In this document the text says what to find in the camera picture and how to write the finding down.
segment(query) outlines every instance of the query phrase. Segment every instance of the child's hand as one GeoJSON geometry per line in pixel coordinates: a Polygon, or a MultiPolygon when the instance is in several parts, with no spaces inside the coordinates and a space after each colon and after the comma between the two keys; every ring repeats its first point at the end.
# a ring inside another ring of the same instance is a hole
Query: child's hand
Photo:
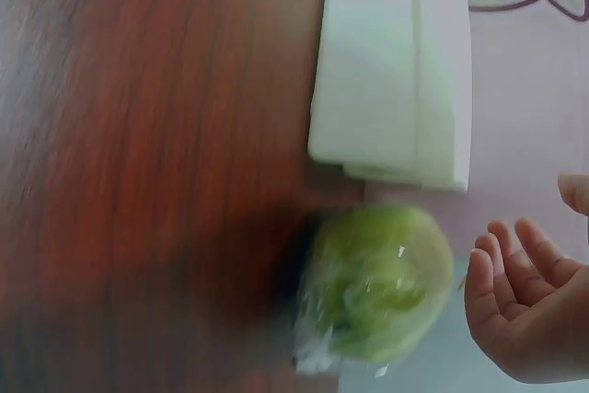
{"type": "MultiPolygon", "coordinates": [[[[562,199],[589,214],[589,177],[559,179],[562,199]]],[[[470,256],[470,333],[505,373],[528,383],[589,378],[589,267],[565,257],[533,221],[489,225],[470,256]]]]}

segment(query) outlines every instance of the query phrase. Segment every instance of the wooden table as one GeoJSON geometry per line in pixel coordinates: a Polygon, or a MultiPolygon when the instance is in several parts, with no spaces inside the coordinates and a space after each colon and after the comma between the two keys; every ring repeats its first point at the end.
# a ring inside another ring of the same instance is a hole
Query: wooden table
{"type": "Polygon", "coordinates": [[[271,274],[323,0],[0,0],[0,391],[312,392],[271,274]]]}

